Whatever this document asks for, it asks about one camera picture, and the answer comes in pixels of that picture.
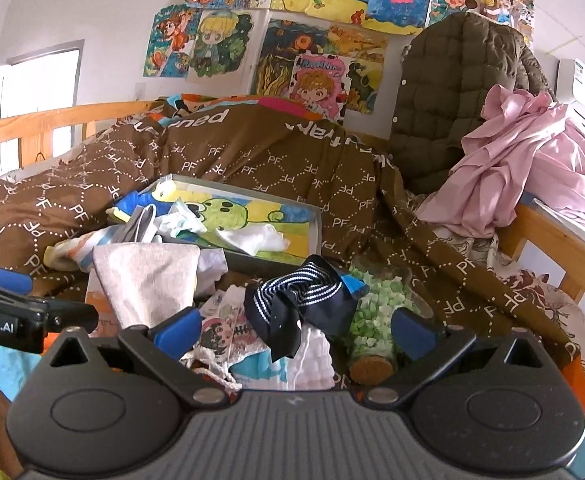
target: ribbed gray surface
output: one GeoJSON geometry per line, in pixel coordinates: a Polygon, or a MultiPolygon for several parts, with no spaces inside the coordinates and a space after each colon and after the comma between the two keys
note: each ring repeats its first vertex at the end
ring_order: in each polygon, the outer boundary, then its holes
{"type": "MultiPolygon", "coordinates": [[[[483,480],[424,450],[394,413],[347,393],[246,392],[195,416],[163,457],[112,480],[483,480]]],[[[565,470],[531,477],[574,480],[565,470]]],[[[50,480],[26,473],[22,480],[50,480]]]]}

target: window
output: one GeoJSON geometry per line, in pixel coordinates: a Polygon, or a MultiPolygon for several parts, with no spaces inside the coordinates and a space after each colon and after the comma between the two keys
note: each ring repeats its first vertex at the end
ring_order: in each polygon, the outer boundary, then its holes
{"type": "MultiPolygon", "coordinates": [[[[8,60],[0,66],[0,118],[76,104],[83,41],[8,60]]],[[[72,146],[72,128],[53,132],[52,154],[72,146]]],[[[18,140],[0,144],[0,175],[19,168],[18,140]]]]}

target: patterned bedding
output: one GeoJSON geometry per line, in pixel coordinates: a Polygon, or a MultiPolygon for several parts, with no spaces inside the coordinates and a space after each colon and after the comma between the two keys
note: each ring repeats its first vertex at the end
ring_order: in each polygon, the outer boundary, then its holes
{"type": "Polygon", "coordinates": [[[479,335],[530,328],[585,406],[585,321],[572,301],[500,256],[496,240],[433,232],[386,156],[287,100],[174,96],[67,163],[0,180],[0,266],[30,274],[36,294],[82,300],[86,277],[48,270],[46,247],[103,227],[114,201],[169,173],[319,206],[324,256],[408,265],[441,319],[479,335]]]}

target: wall switch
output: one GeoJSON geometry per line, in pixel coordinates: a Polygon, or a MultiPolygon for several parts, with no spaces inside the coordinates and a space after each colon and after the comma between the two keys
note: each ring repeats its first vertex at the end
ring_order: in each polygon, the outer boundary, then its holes
{"type": "Polygon", "coordinates": [[[135,101],[143,101],[143,98],[145,95],[146,95],[146,83],[137,83],[134,86],[134,100],[135,101]]]}

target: silver screw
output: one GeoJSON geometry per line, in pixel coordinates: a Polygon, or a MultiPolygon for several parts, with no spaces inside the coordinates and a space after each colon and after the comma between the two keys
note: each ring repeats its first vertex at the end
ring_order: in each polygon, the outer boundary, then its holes
{"type": "Polygon", "coordinates": [[[368,400],[375,404],[392,404],[399,400],[399,394],[392,388],[380,386],[368,392],[368,400]]]}
{"type": "Polygon", "coordinates": [[[219,404],[226,398],[226,394],[217,388],[200,388],[194,394],[192,398],[199,402],[199,404],[219,404]]]}

